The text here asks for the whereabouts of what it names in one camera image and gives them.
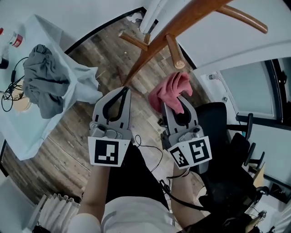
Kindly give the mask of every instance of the light blue tablecloth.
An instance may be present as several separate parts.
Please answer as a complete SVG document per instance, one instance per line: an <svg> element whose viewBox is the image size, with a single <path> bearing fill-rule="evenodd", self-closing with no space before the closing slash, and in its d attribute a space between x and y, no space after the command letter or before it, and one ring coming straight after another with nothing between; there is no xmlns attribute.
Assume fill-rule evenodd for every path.
<svg viewBox="0 0 291 233"><path fill-rule="evenodd" d="M6 70L0 70L1 91L9 85L15 64L21 58L28 56L37 44L43 44L50 49L70 79L70 86L64 96L64 111L49 120L41 118L40 110L34 104L25 112L17 112L14 108L10 112L0 109L0 128L4 138L16 156L20 160L25 160L37 154L43 141L58 124L66 110L76 101L95 104L102 97L102 93L98 91L99 84L95 79L97 68L88 68L76 63L59 47L61 36L59 28L39 16L32 15L23 24L23 28L20 28L19 33L25 37L25 41L19 48L12 46L9 48L9 67ZM24 75L22 64L17 66L16 79Z"/></svg>

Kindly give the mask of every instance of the pink towel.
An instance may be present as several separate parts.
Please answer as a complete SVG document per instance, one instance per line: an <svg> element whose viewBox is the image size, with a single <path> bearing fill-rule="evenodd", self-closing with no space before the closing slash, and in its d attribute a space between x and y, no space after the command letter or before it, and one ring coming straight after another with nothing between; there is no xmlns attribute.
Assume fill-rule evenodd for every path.
<svg viewBox="0 0 291 233"><path fill-rule="evenodd" d="M157 112L161 113L161 104L164 102L176 114L184 113L183 107L177 98L182 91L186 91L190 96L193 93L188 74L180 72L172 73L150 92L150 105Z"/></svg>

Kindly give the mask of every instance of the floor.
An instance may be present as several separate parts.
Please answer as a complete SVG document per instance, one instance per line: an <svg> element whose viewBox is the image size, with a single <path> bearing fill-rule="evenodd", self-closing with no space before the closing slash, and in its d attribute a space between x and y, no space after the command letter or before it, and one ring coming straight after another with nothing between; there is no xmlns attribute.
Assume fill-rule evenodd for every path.
<svg viewBox="0 0 291 233"><path fill-rule="evenodd" d="M96 79L103 94L120 87L117 67L127 74L137 60L140 49L118 38L121 30L143 39L138 30L139 23L132 23L126 18L99 31L87 39L69 56L85 66L99 67ZM161 128L157 121L159 115L148 103L149 92L168 74L175 72L169 50L165 48L155 56L135 76L132 88L142 93L142 97L132 94L130 128L134 135L139 134L143 145L161 149ZM202 87L191 74L191 67L183 70L192 76L193 96L189 101L193 106L209 102ZM88 153L88 125L92 119L94 105L77 102L62 118L57 127L41 146L38 154L25 161L19 161L9 146L6 146L2 164L14 182L34 203L38 203L43 194L63 192L67 195L81 196L90 176ZM154 148L140 148L149 169L157 165L161 154ZM164 151L163 159L154 176L166 179L172 175L173 160ZM194 196L202 183L192 175Z"/></svg>

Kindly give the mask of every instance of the wooden coat rack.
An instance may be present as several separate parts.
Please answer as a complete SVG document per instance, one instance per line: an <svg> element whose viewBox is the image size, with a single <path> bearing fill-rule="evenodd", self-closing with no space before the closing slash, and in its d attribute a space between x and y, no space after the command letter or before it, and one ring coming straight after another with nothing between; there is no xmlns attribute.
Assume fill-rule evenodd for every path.
<svg viewBox="0 0 291 233"><path fill-rule="evenodd" d="M150 44L150 34L146 34L142 42L133 36L121 32L119 34L120 38L142 49L140 57L131 68L122 86L128 86L134 75L167 45L175 68L184 68L185 63L176 37L213 11L240 20L262 33L266 34L268 32L268 27L259 20L236 8L226 5L230 1L231 0L192 0L164 27Z"/></svg>

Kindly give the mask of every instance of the black shorts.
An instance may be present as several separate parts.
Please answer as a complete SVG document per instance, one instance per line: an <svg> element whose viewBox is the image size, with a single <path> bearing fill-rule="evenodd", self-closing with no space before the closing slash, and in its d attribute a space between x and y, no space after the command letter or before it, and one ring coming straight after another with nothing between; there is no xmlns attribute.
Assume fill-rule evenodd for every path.
<svg viewBox="0 0 291 233"><path fill-rule="evenodd" d="M119 197L146 197L169 209L162 187L147 168L140 150L129 144L121 167L111 167L106 203Z"/></svg>

